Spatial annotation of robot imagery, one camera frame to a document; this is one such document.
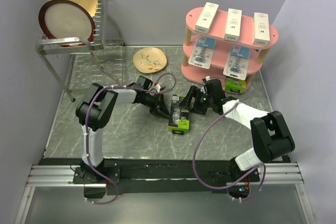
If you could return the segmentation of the black green razor box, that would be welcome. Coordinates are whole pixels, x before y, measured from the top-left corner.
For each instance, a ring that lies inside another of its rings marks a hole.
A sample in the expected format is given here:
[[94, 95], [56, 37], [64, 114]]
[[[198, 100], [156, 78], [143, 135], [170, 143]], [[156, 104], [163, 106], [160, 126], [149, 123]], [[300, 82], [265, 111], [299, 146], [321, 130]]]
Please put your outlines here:
[[231, 93], [244, 93], [246, 90], [246, 81], [234, 78], [227, 78], [225, 81], [225, 91]]
[[172, 134], [184, 135], [190, 130], [190, 108], [180, 107], [184, 98], [184, 95], [172, 95], [168, 123], [168, 131]]

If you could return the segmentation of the blue razor blister pack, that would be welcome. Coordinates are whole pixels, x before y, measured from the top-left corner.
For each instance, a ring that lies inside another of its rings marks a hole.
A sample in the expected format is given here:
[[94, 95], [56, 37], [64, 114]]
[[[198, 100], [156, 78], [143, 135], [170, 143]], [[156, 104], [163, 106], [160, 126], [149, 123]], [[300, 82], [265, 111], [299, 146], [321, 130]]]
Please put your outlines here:
[[214, 55], [216, 40], [198, 36], [188, 63], [203, 69], [209, 69]]
[[242, 46], [231, 46], [223, 75], [245, 80], [249, 65], [250, 49]]

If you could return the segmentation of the pink three-tier shelf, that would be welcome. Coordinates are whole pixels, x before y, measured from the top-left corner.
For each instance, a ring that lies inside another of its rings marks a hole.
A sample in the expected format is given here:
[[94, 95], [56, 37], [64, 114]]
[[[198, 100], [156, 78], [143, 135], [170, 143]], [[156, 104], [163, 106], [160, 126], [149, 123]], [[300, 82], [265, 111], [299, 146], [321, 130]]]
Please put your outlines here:
[[227, 11], [218, 10], [212, 22], [207, 37], [216, 40], [214, 55], [209, 69], [204, 69], [198, 66], [193, 66], [188, 63], [189, 57], [192, 55], [196, 40], [199, 36], [204, 34], [195, 30], [196, 22], [203, 10], [203, 7], [194, 8], [186, 15], [186, 30], [185, 40], [183, 44], [183, 63], [181, 65], [181, 72], [183, 76], [192, 82], [202, 84], [202, 79], [206, 76], [222, 76], [229, 55], [231, 46], [243, 46], [250, 49], [250, 60], [247, 68], [246, 88], [249, 88], [255, 74], [263, 65], [263, 61], [273, 47], [278, 38], [278, 31], [269, 24], [270, 42], [267, 46], [258, 46], [253, 44], [253, 18], [243, 15], [240, 26], [240, 37], [237, 42], [224, 40], [225, 25], [227, 18]]

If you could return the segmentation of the white razor box slanted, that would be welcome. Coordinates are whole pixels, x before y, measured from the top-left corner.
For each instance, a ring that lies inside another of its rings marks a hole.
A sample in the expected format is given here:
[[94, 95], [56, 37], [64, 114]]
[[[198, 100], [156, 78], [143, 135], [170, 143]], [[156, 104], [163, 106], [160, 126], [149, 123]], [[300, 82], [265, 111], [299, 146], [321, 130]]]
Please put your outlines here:
[[195, 31], [208, 34], [213, 20], [216, 16], [217, 10], [219, 8], [218, 4], [206, 2], [203, 10], [195, 24]]

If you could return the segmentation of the white razor box bottom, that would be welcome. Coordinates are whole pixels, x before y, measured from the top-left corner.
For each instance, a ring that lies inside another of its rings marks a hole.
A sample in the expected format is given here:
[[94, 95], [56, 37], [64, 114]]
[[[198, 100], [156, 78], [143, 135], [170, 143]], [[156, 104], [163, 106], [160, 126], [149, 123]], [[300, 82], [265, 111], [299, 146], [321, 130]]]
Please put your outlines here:
[[229, 8], [225, 26], [224, 40], [238, 42], [240, 37], [242, 11]]

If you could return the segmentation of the white razor box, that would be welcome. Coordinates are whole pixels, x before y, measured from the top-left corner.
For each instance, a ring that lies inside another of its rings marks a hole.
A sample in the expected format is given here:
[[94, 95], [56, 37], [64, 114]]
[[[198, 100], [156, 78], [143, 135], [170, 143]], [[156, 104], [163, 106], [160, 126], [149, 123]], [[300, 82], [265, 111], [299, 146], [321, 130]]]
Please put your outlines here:
[[238, 42], [240, 37], [242, 11], [229, 8], [225, 26], [224, 40]]
[[268, 14], [254, 13], [253, 16], [253, 44], [267, 46], [270, 42]]

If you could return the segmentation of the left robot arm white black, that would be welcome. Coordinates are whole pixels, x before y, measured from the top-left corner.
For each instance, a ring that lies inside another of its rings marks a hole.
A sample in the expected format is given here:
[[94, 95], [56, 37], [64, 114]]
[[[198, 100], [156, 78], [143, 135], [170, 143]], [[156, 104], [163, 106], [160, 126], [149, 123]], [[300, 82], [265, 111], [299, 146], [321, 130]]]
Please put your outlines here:
[[102, 137], [103, 129], [110, 121], [117, 104], [142, 104], [153, 115], [169, 118], [164, 101], [166, 86], [160, 82], [139, 76], [137, 81], [126, 86], [102, 86], [93, 83], [76, 108], [76, 117], [83, 131], [83, 166], [88, 166], [85, 176], [93, 183], [104, 177]]

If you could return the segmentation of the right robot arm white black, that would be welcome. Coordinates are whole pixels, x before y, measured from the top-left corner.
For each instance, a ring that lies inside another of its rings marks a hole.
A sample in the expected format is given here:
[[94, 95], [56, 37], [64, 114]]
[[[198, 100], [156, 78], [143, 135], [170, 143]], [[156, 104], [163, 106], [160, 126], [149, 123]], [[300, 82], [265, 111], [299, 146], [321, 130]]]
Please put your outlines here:
[[231, 178], [242, 181], [248, 170], [282, 157], [295, 150], [295, 143], [283, 115], [279, 111], [262, 111], [248, 106], [237, 98], [226, 96], [218, 79], [206, 78], [202, 88], [191, 86], [180, 108], [192, 113], [206, 114], [208, 108], [224, 115], [251, 131], [253, 147], [234, 158], [229, 170]]

